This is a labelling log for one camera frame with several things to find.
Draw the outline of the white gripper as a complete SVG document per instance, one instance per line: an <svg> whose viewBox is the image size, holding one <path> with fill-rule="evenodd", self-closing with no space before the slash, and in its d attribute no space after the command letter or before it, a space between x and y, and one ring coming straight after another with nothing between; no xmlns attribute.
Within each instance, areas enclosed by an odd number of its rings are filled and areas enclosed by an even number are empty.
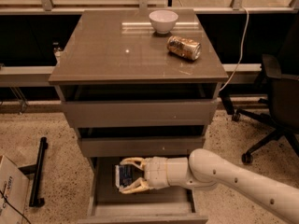
<svg viewBox="0 0 299 224"><path fill-rule="evenodd" d="M169 187L167 180L167 158L152 157L146 160L141 157L125 158L120 165L133 165L139 170L144 170L144 178L139 177L127 187L120 186L122 194L133 194L149 189L164 189Z"/></svg>

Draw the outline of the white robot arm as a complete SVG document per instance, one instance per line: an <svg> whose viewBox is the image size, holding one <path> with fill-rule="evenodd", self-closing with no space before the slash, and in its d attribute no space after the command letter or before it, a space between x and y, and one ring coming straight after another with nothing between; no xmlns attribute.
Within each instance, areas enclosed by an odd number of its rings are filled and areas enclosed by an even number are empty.
<svg viewBox="0 0 299 224"><path fill-rule="evenodd" d="M288 224L299 224L299 189L238 167L203 148L182 158L125 158L115 166L115 185L122 194L169 187L214 189L219 183Z"/></svg>

